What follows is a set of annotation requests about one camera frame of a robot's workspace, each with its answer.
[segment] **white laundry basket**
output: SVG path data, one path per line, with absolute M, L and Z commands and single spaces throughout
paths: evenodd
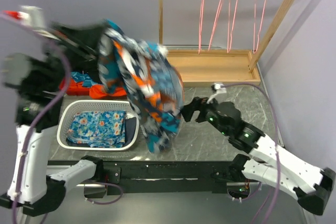
M 136 118 L 136 126 L 133 139 L 122 148 L 91 148 L 91 147 L 77 147 L 77 146 L 69 146 L 67 144 L 67 132 L 71 126 L 71 123 L 74 120 L 74 116 L 77 113 L 82 112 L 91 112 L 91 111 L 126 111 L 126 119 Z M 82 150 L 82 151 L 125 151 L 129 149 L 138 137 L 139 132 L 139 119 L 137 115 L 132 110 L 130 103 L 127 101 L 100 101 L 100 100 L 79 100 L 71 103 L 64 110 L 62 118 L 59 122 L 58 130 L 57 130 L 57 142 L 60 146 L 66 149 L 72 150 Z

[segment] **blue floral cloth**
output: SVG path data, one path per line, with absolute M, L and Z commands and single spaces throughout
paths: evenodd
M 125 144 L 125 112 L 84 112 L 75 115 L 69 141 L 90 147 L 121 148 Z

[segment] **marble table surface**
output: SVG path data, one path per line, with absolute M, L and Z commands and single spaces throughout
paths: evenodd
M 190 103 L 193 97 L 209 97 L 210 88 L 186 88 L 185 103 Z M 90 97 L 65 96 L 62 105 L 64 110 L 76 100 L 89 100 Z M 227 89 L 226 94 L 217 96 L 219 102 L 232 101 L 241 110 L 242 118 L 253 124 L 275 139 L 276 131 L 267 100 L 259 90 L 249 86 L 238 86 Z M 242 153 L 232 147 L 227 137 L 213 128 L 209 123 L 196 123 L 198 113 L 194 113 L 191 122 L 184 122 L 180 126 L 178 135 L 172 142 L 172 148 L 161 154 L 151 154 L 147 149 L 144 137 L 139 131 L 135 144 L 127 151 L 78 151 L 61 147 L 57 143 L 56 133 L 52 140 L 49 160 L 78 161 L 85 155 L 100 157 L 105 161 L 232 161 Z

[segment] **metal bracket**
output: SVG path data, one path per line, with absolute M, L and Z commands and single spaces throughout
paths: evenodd
M 107 171 L 109 182 L 112 184 L 119 184 L 120 182 L 120 174 L 121 168 L 120 167 L 109 167 Z

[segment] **floral fabric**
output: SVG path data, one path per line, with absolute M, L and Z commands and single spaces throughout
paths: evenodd
M 170 65 L 168 50 L 157 43 L 127 37 L 112 21 L 99 43 L 99 77 L 107 93 L 123 87 L 140 120 L 148 149 L 170 147 L 179 131 L 183 82 Z
M 69 141 L 90 147 L 121 148 L 125 144 L 125 112 L 84 112 L 75 115 Z

